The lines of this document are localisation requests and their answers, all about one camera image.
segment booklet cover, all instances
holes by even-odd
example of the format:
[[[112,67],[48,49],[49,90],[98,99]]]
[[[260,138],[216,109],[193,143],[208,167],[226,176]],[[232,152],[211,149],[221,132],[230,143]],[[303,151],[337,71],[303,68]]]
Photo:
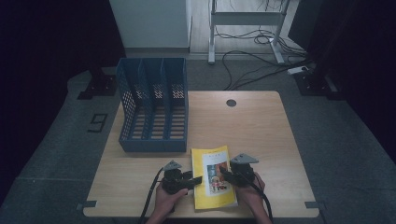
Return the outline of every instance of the booklet cover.
[[[227,146],[200,149],[192,148],[193,176],[202,176],[202,184],[194,188],[195,209],[210,209],[237,205],[233,185],[224,180],[220,166],[229,170]]]

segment dark backdrop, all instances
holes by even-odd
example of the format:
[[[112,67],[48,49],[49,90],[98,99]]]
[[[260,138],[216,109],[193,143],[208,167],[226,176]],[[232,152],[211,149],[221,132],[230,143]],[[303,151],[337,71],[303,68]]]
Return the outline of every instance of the dark backdrop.
[[[88,63],[124,49],[108,0],[0,2],[0,203]]]
[[[301,0],[289,33],[321,68],[326,67],[326,72],[320,69],[321,73],[314,74],[332,78],[393,161],[396,161],[395,12],[396,2],[390,0]],[[331,42],[325,58],[324,52]]]

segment wire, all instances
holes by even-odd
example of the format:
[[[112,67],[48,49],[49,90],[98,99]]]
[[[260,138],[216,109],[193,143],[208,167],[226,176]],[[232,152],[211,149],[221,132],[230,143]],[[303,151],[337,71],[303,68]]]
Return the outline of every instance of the wire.
[[[274,218],[273,218],[273,215],[272,215],[272,208],[271,208],[271,204],[270,204],[270,201],[268,200],[268,198],[267,198],[267,196],[264,194],[264,190],[262,189],[262,186],[260,185],[260,181],[258,181],[259,182],[259,185],[260,185],[260,188],[259,187],[257,187],[253,182],[251,182],[250,180],[248,180],[244,175],[242,175],[241,173],[236,173],[237,175],[241,175],[242,177],[244,177],[244,179],[247,181],[247,183],[251,186],[251,187],[253,187],[256,191],[257,191],[257,193],[259,193],[260,194],[260,196],[264,199],[264,201],[265,201],[265,204],[267,205],[267,209],[268,209],[268,217],[270,218],[270,220],[271,220],[271,222],[272,223],[274,223]]]
[[[267,65],[261,66],[261,67],[258,68],[258,69],[255,69],[255,70],[253,70],[253,71],[246,72],[246,73],[243,74],[240,78],[238,78],[238,79],[235,81],[235,83],[233,84],[233,76],[232,76],[232,74],[231,74],[231,71],[230,71],[229,67],[228,67],[227,64],[225,63],[225,58],[226,58],[226,56],[229,55],[229,54],[231,54],[231,53],[246,54],[246,55],[251,56],[251,57],[254,57],[254,58],[256,58],[256,59],[258,59],[258,60],[260,60],[260,61],[262,61],[262,62],[264,62],[264,63],[269,63],[270,65],[267,64]],[[254,54],[252,54],[252,53],[247,53],[247,52],[244,52],[244,51],[241,51],[241,50],[232,50],[232,51],[229,51],[229,52],[227,52],[227,53],[225,53],[225,54],[223,55],[223,57],[222,57],[222,59],[221,59],[221,62],[222,62],[222,64],[224,65],[224,67],[225,67],[225,69],[226,69],[226,71],[227,71],[227,74],[228,74],[228,76],[229,76],[229,78],[230,78],[230,82],[229,82],[229,84],[227,85],[227,87],[224,88],[224,91],[234,91],[234,90],[236,90],[236,89],[238,89],[238,88],[240,88],[240,87],[242,87],[242,86],[245,86],[245,85],[247,85],[247,84],[249,84],[249,83],[256,82],[256,81],[259,81],[259,80],[261,80],[261,79],[263,79],[263,78],[265,78],[265,77],[268,77],[268,76],[271,76],[271,75],[275,75],[275,74],[284,72],[284,71],[286,71],[286,70],[288,70],[288,69],[291,69],[292,67],[301,66],[301,65],[304,65],[304,64],[307,64],[307,63],[311,63],[311,60],[309,60],[309,59],[304,59],[304,60],[302,60],[302,61],[300,61],[300,62],[297,62],[297,63],[291,63],[291,64],[278,64],[278,63],[272,63],[272,62],[270,62],[270,61],[264,60],[263,58],[261,58],[261,57],[259,57],[259,56],[257,56],[257,55],[254,55]],[[282,68],[282,67],[283,67],[284,69],[276,70],[275,72],[269,73],[269,74],[264,75],[264,76],[261,76],[261,77],[257,77],[257,78],[245,78],[245,79],[244,79],[245,76],[247,76],[247,75],[249,75],[249,74],[252,74],[252,73],[255,73],[255,72],[258,72],[258,71],[260,71],[260,70],[263,69],[263,68],[275,67],[275,66],[278,67],[278,69],[279,69],[279,68]]]
[[[281,0],[279,6],[277,6],[277,7],[276,7],[276,5],[275,5],[276,0],[274,1],[272,7],[268,6],[269,4],[267,3],[267,6],[266,6],[266,8],[265,8],[265,11],[267,10],[268,7],[271,8],[273,11],[277,10],[278,8],[279,8],[279,11],[281,11],[281,10],[282,10],[282,7],[283,7],[283,1],[284,1],[284,0]]]
[[[140,215],[139,220],[137,221],[138,224],[144,224],[145,215],[149,208],[149,201],[151,200],[152,192],[154,191],[155,185],[158,182],[158,177],[160,177],[160,173],[163,171],[161,168],[158,173],[155,175],[154,180],[152,181],[151,187],[149,188],[148,197],[146,199],[145,207],[143,208],[142,215]]]
[[[259,8],[260,8],[263,4],[264,4],[264,0],[262,0],[262,3],[256,8],[256,11],[258,11]]]
[[[218,31],[218,27],[215,27],[216,30],[216,35],[221,37],[221,38],[235,38],[235,39],[254,39],[254,42],[256,44],[261,44],[261,45],[267,45],[267,44],[271,44],[270,38],[274,38],[275,34],[273,32],[270,31],[266,31],[266,30],[262,30],[261,26],[259,26],[258,30],[254,30],[251,31],[249,33],[246,33],[244,35],[228,35],[228,34],[221,34]],[[247,35],[251,35],[254,33],[259,32],[258,35],[255,36],[247,36]],[[287,53],[291,53],[291,54],[295,54],[295,55],[299,55],[301,57],[305,57],[306,56],[306,52],[303,49],[297,49],[294,47],[290,47],[287,43],[286,40],[289,42],[292,42],[289,39],[285,39],[282,37],[279,37],[278,39],[278,44],[279,46],[282,48],[283,51],[287,52]]]
[[[231,0],[230,0],[230,6],[233,9],[233,11],[236,11],[235,8],[233,7],[233,3],[231,2]]]

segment desk frame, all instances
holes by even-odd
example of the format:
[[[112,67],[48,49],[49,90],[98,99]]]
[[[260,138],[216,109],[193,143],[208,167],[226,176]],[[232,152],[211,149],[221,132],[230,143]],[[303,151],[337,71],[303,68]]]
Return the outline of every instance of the desk frame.
[[[271,49],[278,63],[284,63],[280,47],[278,45],[280,32],[285,21],[289,2],[286,0],[280,12],[217,12],[217,0],[212,0],[210,13],[210,37],[208,63],[215,63],[215,28],[216,25],[276,25],[274,38],[270,38]]]

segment blue file organizer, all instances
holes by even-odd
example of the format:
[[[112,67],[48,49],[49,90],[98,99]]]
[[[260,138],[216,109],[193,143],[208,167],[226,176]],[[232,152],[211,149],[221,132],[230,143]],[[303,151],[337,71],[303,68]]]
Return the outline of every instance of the blue file organizer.
[[[127,152],[185,152],[189,117],[186,60],[122,58],[117,81]]]

